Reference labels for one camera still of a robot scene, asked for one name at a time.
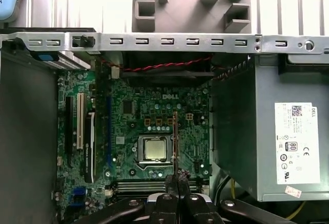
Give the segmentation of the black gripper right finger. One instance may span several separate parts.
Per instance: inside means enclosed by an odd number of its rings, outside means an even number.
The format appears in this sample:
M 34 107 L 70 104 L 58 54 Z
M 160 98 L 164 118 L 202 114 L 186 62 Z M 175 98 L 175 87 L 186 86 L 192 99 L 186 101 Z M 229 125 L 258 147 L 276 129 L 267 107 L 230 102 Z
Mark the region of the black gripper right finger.
M 216 206 L 200 194 L 191 193 L 188 178 L 181 171 L 178 171 L 178 192 L 183 223 L 293 223 L 240 200 L 226 199 Z

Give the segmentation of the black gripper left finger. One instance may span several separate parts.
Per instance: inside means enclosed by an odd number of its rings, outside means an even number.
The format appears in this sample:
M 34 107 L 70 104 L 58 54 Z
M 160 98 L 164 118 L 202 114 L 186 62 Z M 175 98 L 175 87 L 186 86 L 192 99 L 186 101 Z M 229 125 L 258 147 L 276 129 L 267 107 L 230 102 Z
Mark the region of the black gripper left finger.
M 166 192 L 158 195 L 155 201 L 126 198 L 74 223 L 176 223 L 178 176 L 168 175 L 165 187 Z

